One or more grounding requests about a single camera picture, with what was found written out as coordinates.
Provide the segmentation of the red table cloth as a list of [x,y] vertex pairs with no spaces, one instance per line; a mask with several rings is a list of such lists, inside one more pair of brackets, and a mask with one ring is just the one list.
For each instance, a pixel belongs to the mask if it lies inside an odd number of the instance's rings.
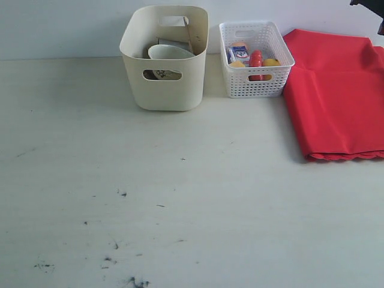
[[383,157],[383,48],[369,38],[294,29],[284,99],[306,160]]

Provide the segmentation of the yellow lemon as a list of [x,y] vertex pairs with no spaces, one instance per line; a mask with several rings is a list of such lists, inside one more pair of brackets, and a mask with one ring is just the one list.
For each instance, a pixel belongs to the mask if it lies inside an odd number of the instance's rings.
[[[274,58],[268,58],[262,62],[263,68],[265,68],[265,67],[279,67],[280,65],[281,65],[280,61],[278,59],[274,59]],[[262,76],[264,81],[271,80],[273,77],[274,76],[272,74],[264,74]]]

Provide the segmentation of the red sausage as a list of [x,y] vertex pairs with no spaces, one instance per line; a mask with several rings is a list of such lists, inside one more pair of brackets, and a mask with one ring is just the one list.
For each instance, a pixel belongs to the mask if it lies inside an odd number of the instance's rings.
[[[255,50],[252,52],[250,55],[250,60],[249,60],[249,67],[251,68],[257,68],[257,67],[262,67],[262,52],[260,50]],[[263,81],[264,76],[261,74],[258,75],[251,75],[248,77],[249,81]]]

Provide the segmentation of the blue white milk carton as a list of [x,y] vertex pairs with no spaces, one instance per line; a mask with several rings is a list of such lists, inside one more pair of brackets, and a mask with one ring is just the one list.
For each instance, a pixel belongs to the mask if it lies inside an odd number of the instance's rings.
[[229,64],[240,62],[244,66],[249,65],[250,54],[245,46],[230,46],[227,50]]

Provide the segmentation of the brown egg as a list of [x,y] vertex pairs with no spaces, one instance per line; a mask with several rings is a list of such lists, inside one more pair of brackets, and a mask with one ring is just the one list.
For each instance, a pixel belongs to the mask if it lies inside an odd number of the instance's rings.
[[248,45],[245,42],[235,42],[235,43],[232,43],[231,46],[232,47],[245,47],[246,49],[248,49]]

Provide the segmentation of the yellow cheese wedge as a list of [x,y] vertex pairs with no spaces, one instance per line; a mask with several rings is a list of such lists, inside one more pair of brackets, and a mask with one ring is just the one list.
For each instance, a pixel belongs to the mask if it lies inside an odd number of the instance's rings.
[[231,63],[229,64],[229,66],[232,67],[232,68],[245,68],[244,63],[241,62],[241,61],[234,61],[234,62],[231,62]]

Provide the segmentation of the stainless steel cup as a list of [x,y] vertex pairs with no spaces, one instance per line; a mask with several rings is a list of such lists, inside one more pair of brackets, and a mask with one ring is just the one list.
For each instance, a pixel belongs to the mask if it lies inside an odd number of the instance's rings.
[[179,47],[181,49],[187,50],[189,52],[193,52],[190,49],[190,45],[188,42],[183,42],[183,41],[174,41],[174,40],[168,40],[164,38],[157,38],[157,44],[166,44],[166,45],[171,45],[175,47]]

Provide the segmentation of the pale green ceramic bowl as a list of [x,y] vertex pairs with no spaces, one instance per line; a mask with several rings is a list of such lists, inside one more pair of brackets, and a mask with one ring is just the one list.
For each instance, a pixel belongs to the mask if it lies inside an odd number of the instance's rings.
[[[155,60],[179,60],[194,56],[193,53],[169,44],[156,44],[148,49],[148,56]],[[182,73],[176,70],[153,70],[154,77],[158,80],[179,80]]]

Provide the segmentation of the brown wooden plate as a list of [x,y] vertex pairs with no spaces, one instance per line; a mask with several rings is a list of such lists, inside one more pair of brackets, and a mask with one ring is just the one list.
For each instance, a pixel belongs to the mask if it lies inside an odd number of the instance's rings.
[[[143,49],[143,58],[145,58],[145,59],[150,58],[148,55],[148,49],[149,49],[149,47],[146,47]],[[144,70],[143,76],[144,76],[144,78],[146,78],[148,80],[155,80],[156,79],[152,70]]]

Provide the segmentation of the white perforated plastic basket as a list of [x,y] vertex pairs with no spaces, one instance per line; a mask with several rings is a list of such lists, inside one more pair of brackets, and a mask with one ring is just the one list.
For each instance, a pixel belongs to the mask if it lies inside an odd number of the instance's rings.
[[[224,22],[219,25],[221,66],[230,98],[278,97],[295,60],[275,23],[271,21]],[[261,51],[262,59],[277,59],[279,66],[232,67],[229,47],[243,42],[248,52]]]

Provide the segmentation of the cream plastic bin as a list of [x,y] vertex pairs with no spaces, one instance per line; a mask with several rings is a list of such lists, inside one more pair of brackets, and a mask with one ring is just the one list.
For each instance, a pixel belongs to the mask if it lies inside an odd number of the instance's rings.
[[[183,17],[189,19],[194,56],[179,60],[143,58],[143,49],[157,38],[188,42]],[[146,110],[188,111],[203,96],[206,51],[209,38],[208,12],[196,6],[152,5],[134,12],[122,36],[122,53],[134,100]],[[179,80],[148,80],[144,70],[176,70]]]

